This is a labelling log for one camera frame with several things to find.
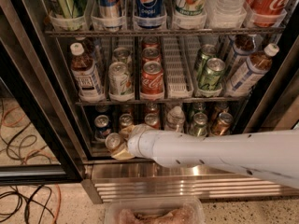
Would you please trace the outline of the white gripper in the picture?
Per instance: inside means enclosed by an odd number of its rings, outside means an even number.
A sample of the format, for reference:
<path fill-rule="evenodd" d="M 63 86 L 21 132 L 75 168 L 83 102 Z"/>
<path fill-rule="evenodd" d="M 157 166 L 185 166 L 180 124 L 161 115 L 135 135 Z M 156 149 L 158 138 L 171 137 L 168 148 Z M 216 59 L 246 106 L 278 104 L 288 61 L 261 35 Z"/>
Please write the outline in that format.
<path fill-rule="evenodd" d="M 134 156 L 138 158 L 158 159 L 161 153 L 157 149 L 158 139 L 162 132 L 146 124 L 130 125 L 120 130 L 120 136 L 128 140 L 128 150 L 119 149 L 111 154 L 118 161 L 126 161 Z"/>

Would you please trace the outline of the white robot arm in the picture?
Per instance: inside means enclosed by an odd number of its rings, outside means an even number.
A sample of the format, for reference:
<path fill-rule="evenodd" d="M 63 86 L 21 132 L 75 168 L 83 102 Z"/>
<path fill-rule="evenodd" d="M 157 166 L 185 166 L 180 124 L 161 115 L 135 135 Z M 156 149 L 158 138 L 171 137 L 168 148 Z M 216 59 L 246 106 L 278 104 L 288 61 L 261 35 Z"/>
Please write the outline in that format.
<path fill-rule="evenodd" d="M 299 188 L 299 130 L 195 137 L 140 124 L 112 157 L 151 159 L 167 168 L 207 165 Z"/>

